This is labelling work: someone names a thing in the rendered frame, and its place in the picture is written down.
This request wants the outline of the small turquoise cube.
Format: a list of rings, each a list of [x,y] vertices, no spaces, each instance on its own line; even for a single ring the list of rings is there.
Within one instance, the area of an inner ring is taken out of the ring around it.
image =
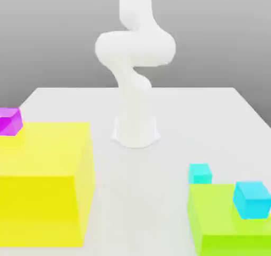
[[[192,163],[188,168],[189,184],[211,184],[212,172],[207,163]]]

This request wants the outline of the large yellow box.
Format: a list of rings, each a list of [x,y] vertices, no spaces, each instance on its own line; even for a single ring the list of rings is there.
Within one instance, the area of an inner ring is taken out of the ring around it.
[[[0,247],[80,247],[95,187],[89,122],[0,136]]]

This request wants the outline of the large lime green box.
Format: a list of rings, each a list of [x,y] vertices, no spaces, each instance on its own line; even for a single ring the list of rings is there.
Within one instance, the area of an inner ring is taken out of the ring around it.
[[[197,256],[271,256],[271,214],[242,219],[233,184],[190,184],[187,213]]]

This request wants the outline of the small magenta cube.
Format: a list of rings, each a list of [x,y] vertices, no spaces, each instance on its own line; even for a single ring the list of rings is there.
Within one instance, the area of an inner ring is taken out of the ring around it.
[[[0,136],[16,136],[22,127],[20,108],[0,108]]]

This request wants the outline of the small sky blue cube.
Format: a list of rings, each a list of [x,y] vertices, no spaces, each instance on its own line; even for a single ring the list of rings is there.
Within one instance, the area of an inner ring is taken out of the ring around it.
[[[262,181],[236,182],[233,203],[241,219],[267,219],[271,194]]]

